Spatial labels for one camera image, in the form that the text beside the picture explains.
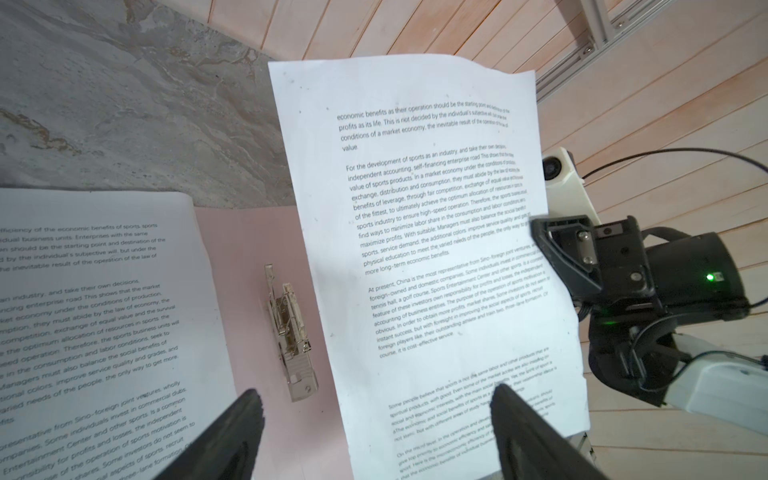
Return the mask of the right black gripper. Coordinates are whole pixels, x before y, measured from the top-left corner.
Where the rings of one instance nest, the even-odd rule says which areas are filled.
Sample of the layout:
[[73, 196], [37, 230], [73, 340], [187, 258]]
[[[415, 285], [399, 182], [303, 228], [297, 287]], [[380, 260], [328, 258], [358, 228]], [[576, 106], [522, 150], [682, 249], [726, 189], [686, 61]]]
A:
[[588, 361], [603, 384], [653, 406], [693, 356], [673, 338], [684, 325], [750, 313], [735, 262], [714, 232], [657, 230], [645, 247], [629, 216], [595, 225], [585, 215], [530, 222], [537, 247], [571, 298], [590, 303]]

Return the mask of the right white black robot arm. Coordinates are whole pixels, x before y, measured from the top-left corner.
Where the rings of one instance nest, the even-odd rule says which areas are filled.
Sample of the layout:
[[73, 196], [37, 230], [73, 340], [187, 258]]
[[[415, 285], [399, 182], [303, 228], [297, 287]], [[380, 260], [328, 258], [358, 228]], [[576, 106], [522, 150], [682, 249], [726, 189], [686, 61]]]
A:
[[588, 363], [607, 387], [767, 432], [767, 359], [724, 350], [680, 326], [746, 318], [753, 304], [715, 233], [643, 230], [633, 217], [538, 218], [533, 240], [590, 318]]

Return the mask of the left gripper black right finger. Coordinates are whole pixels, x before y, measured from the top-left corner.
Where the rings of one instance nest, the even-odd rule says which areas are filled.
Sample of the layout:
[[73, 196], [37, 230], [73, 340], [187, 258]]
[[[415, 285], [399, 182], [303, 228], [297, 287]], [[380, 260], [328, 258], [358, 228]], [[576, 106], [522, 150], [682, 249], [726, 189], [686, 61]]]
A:
[[508, 385], [495, 388], [490, 412], [505, 479], [606, 479]]

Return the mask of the pink file folder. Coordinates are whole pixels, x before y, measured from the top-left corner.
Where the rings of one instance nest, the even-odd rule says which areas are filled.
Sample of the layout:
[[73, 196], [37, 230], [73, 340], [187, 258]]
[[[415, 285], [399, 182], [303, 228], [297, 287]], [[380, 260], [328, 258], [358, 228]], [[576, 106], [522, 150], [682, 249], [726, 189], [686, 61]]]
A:
[[[197, 208], [196, 215], [212, 267], [235, 388], [256, 389], [264, 406], [265, 429], [254, 478], [352, 478], [296, 208]], [[289, 283], [294, 288], [312, 346], [319, 389], [298, 402], [290, 398], [270, 326], [267, 264], [274, 268], [277, 287]]]

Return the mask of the printed paper sheet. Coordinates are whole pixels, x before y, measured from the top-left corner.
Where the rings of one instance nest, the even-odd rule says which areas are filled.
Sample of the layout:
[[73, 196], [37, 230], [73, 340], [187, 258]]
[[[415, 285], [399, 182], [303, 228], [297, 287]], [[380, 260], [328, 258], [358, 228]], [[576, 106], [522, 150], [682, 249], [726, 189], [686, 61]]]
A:
[[352, 472], [479, 479], [506, 384], [590, 427], [548, 213], [536, 76], [450, 55], [269, 66]]
[[1, 475], [151, 479], [236, 399], [192, 199], [1, 193]]

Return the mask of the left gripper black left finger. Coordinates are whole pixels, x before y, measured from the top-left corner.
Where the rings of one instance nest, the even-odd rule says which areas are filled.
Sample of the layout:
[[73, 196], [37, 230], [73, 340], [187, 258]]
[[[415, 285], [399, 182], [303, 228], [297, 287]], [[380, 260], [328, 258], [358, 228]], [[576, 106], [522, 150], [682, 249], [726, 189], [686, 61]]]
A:
[[246, 390], [156, 479], [251, 479], [264, 427], [262, 400]]

